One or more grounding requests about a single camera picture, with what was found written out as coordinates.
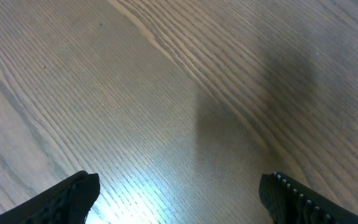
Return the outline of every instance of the black plastic part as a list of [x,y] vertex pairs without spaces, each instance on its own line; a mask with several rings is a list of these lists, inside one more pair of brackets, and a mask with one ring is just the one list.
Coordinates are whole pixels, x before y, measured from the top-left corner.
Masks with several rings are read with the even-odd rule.
[[281,173],[264,174],[259,197],[274,223],[358,224],[358,216]]
[[3,213],[0,223],[83,224],[99,192],[99,175],[80,171]]

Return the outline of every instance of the brown wood surface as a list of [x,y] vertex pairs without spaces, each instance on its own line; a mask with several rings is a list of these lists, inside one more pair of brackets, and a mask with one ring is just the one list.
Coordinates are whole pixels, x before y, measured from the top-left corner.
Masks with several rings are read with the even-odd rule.
[[0,0],[0,213],[82,169],[89,223],[270,223],[275,170],[358,214],[358,0]]

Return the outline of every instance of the black object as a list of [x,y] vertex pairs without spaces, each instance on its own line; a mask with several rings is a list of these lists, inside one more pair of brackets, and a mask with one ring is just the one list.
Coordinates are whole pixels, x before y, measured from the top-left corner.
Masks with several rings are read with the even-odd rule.
[[0,224],[84,224],[99,192],[99,175],[80,171],[3,213]]
[[259,197],[276,224],[358,224],[358,216],[291,177],[264,174]]

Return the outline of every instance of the light brown wood streak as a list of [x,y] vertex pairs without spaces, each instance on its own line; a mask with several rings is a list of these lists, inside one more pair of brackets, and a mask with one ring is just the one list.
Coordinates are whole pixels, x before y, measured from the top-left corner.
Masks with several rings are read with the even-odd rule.
[[358,214],[358,1],[0,0],[0,213],[81,169],[90,222],[270,223],[274,170]]

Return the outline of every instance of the wooden surface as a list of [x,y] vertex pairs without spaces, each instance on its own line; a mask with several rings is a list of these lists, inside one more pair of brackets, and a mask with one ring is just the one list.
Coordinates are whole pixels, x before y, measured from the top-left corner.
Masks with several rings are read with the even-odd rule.
[[88,223],[270,223],[275,170],[358,214],[358,0],[0,0],[0,213],[82,169]]

